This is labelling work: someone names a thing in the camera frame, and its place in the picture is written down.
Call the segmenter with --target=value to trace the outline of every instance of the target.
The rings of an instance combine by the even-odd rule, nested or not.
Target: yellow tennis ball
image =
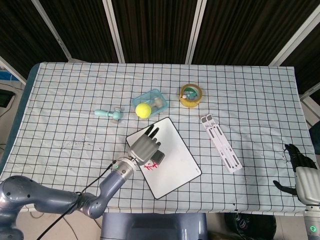
[[[139,103],[135,108],[135,113],[139,118],[146,119],[151,114],[151,106],[147,103]]]

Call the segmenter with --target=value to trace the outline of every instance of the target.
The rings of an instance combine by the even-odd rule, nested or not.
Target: roll of tape
[[[187,88],[194,90],[194,92],[196,93],[196,96],[194,97],[194,99],[190,100],[188,98],[183,98],[184,92],[186,91]],[[187,108],[196,107],[200,103],[201,98],[202,98],[202,90],[200,87],[198,87],[195,84],[186,84],[180,90],[180,96],[179,96],[180,102],[182,103],[183,106]]]

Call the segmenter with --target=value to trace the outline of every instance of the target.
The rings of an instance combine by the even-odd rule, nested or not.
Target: wire
[[[11,87],[11,88],[19,89],[19,90],[22,90],[22,91],[23,91],[22,88],[14,87],[13,85],[11,86],[11,85],[9,85],[9,84],[5,84],[5,83],[2,83],[2,82],[0,82],[0,84],[1,84],[1,85],[6,85],[6,86],[9,86],[9,87]]]
[[[98,223],[98,221],[96,219],[93,219],[95,221],[95,224],[101,229],[101,225]]]
[[[75,203],[67,211],[65,211],[60,217],[58,217],[57,220],[55,220],[50,226],[48,226],[47,229],[44,230],[43,233],[41,233],[41,235],[36,240],[40,240],[54,225],[56,225],[57,222],[59,222],[65,215],[67,215],[80,202],[80,200],[82,199],[81,196],[83,195],[83,193],[92,184],[98,181],[115,163],[116,163],[116,160],[113,160],[112,163],[110,163],[110,165],[104,170],[104,172],[99,177],[97,177],[94,181],[92,181],[89,185],[87,185],[81,192],[77,191],[76,193],[78,194],[78,199],[75,201]]]
[[[20,89],[20,90],[22,90],[23,91],[23,89],[21,89],[21,88],[16,88],[13,84],[12,84],[12,74],[11,74],[11,76],[10,76],[10,84],[11,84],[11,86],[14,88],[14,89]]]
[[[40,219],[43,215],[44,215],[44,213],[42,213],[40,216],[33,216],[33,215],[32,215],[32,211],[30,212],[30,216],[31,216],[33,219]]]
[[[98,181],[111,167],[113,164],[116,163],[116,160],[113,160],[112,163],[109,164],[109,166],[103,171],[103,173],[97,177],[94,181],[92,181],[88,186],[86,186],[81,193],[83,193],[85,190],[87,190],[89,187],[91,187],[92,184],[94,184],[96,181]]]
[[[67,221],[67,219],[65,217],[63,217],[63,219],[65,220],[66,224],[68,224],[69,227],[71,228],[76,240],[79,240],[78,237],[77,237],[77,234],[76,234],[75,230],[72,228],[71,224]]]
[[[14,104],[15,99],[16,99],[16,95],[13,95],[13,100],[12,100],[12,102],[11,102],[10,107],[8,108],[7,111],[5,111],[4,113],[2,113],[2,114],[0,115],[0,118],[1,118],[3,115],[5,115],[5,114],[12,108],[12,105]]]

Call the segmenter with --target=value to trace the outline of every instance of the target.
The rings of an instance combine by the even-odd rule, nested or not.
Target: whiteboard
[[[159,150],[165,156],[159,165],[149,160],[140,169],[154,198],[160,199],[200,176],[201,170],[169,117],[154,123],[153,129],[156,128],[159,128],[159,132],[155,138],[161,142]],[[129,135],[126,138],[129,146],[147,129]]]

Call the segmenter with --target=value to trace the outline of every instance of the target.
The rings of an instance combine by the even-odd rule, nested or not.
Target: grid tablecloth
[[[180,87],[188,83],[203,90],[195,108],[179,102]],[[169,108],[139,119],[131,100],[151,89],[161,91]],[[124,112],[118,125],[93,114],[114,107]],[[243,169],[234,174],[223,166],[200,124],[208,113],[242,162]],[[24,175],[50,188],[81,191],[128,151],[126,136],[165,117],[173,121],[202,175],[156,200],[138,170],[106,212],[284,214],[304,209],[273,184],[295,185],[284,144],[293,143],[315,159],[293,67],[41,63],[1,180]],[[88,192],[99,194],[98,183]]]

